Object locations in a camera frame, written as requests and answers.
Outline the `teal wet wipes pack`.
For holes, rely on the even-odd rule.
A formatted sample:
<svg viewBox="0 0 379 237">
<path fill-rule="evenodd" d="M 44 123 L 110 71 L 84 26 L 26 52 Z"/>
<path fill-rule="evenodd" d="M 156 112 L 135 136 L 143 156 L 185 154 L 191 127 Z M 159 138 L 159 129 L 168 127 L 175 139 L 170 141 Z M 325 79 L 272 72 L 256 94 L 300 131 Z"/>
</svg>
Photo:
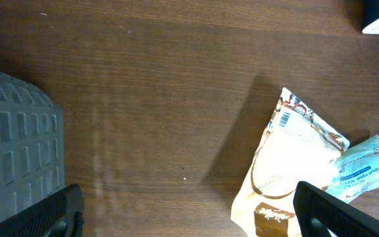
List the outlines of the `teal wet wipes pack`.
<svg viewBox="0 0 379 237">
<path fill-rule="evenodd" d="M 379 136 L 350 147 L 336 162 L 338 175 L 326 192 L 345 203 L 379 188 Z"/>
</svg>

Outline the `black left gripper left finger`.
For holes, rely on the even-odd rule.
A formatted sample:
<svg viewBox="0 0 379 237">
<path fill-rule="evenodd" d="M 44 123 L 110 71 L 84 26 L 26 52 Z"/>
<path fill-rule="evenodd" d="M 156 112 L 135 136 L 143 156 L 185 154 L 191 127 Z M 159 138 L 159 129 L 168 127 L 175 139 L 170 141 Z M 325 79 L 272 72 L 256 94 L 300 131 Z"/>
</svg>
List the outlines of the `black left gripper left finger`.
<svg viewBox="0 0 379 237">
<path fill-rule="evenodd" d="M 82 237 L 84 197 L 71 184 L 0 223 L 0 237 Z"/>
</svg>

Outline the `beige seed pouch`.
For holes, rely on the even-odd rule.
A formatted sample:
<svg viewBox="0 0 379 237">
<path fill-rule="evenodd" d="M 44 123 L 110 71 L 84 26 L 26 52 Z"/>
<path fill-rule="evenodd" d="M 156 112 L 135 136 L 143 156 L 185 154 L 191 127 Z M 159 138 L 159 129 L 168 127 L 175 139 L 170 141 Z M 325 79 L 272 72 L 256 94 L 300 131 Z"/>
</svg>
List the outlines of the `beige seed pouch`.
<svg viewBox="0 0 379 237">
<path fill-rule="evenodd" d="M 248 236 L 300 236 L 293 207 L 298 182 L 326 190 L 349 140 L 283 88 L 253 162 L 233 201 L 231 220 Z"/>
</svg>

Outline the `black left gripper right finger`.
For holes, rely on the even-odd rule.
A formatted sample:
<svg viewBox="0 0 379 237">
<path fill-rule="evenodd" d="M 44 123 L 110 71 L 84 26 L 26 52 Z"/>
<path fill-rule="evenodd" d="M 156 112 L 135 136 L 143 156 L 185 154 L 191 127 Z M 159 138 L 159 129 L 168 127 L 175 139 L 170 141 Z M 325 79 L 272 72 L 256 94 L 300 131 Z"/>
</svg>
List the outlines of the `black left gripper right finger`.
<svg viewBox="0 0 379 237">
<path fill-rule="evenodd" d="M 378 236 L 379 220 L 308 182 L 297 184 L 293 206 L 303 236 Z"/>
</svg>

